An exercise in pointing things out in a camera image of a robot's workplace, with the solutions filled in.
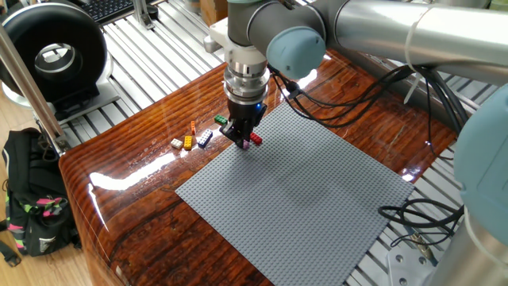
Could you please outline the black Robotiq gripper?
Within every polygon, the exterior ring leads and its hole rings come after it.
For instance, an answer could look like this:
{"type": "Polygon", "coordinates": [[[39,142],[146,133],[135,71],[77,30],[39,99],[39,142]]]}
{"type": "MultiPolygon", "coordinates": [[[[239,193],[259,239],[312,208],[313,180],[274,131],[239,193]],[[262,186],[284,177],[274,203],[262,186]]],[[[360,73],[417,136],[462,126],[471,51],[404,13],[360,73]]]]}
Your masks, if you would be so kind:
{"type": "Polygon", "coordinates": [[[255,123],[260,123],[263,118],[267,105],[264,102],[255,102],[253,104],[240,104],[231,100],[227,103],[229,110],[229,120],[219,131],[232,141],[238,148],[244,148],[244,140],[250,141],[251,133],[256,126],[255,123]],[[235,128],[234,120],[244,120],[242,133],[235,128]]]}

